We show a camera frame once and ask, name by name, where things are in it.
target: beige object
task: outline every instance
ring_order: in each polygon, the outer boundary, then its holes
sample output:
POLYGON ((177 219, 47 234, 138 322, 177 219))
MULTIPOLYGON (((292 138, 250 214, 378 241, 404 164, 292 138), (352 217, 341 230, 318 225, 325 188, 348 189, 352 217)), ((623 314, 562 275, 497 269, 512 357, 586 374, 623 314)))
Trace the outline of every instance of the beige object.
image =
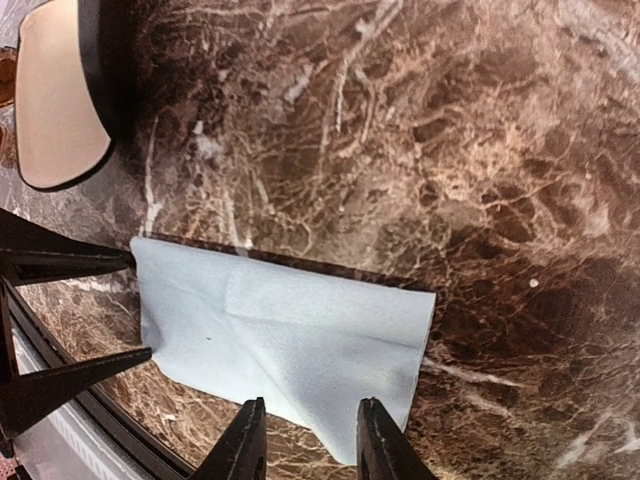
POLYGON ((82 70, 78 1, 37 8, 22 23, 20 38, 18 163, 26 183, 52 189, 96 167, 111 144, 82 70))

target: marble surface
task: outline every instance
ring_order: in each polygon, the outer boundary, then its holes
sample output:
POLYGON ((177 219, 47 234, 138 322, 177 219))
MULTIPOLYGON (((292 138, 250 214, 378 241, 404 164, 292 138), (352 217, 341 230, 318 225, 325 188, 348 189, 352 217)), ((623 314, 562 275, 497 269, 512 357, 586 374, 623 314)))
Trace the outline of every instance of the marble surface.
MULTIPOLYGON (((637 479, 639 10, 140 1, 135 140, 56 194, 20 183, 9 142, 0 206, 106 245, 141 233, 436 291, 408 426, 435 473, 637 479)), ((139 345, 133 272, 24 293, 78 358, 139 345)), ((237 408, 153 364, 105 388, 194 464, 237 408)), ((269 442, 271 479, 354 478, 283 420, 269 442)))

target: cloth fold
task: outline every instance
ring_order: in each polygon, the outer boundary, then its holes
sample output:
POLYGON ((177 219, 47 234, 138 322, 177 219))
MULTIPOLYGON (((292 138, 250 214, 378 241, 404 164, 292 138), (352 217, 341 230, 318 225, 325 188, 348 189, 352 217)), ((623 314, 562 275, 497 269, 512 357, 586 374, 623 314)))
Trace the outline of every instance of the cloth fold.
POLYGON ((314 431, 356 464, 360 400, 406 427, 435 306, 409 292, 136 238, 142 336, 172 380, 314 431))

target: folded cloth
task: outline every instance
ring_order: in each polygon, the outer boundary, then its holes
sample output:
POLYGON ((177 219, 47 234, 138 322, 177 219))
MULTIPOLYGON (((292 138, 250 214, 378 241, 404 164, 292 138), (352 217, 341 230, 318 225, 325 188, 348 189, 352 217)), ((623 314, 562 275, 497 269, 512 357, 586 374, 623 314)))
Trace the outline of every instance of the folded cloth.
POLYGON ((356 464, 360 400, 404 430, 435 295, 136 238, 142 338, 172 380, 313 430, 356 464))

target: robotic claw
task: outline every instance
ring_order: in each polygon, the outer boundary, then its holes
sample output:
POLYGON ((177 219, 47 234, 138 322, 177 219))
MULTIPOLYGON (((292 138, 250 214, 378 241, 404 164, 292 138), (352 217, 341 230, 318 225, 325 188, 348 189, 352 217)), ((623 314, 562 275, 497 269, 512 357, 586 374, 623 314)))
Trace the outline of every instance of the robotic claw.
MULTIPOLYGON (((190 480, 264 480, 267 421, 264 400, 246 402, 190 480)), ((379 400, 358 411, 358 480, 437 480, 379 400)))

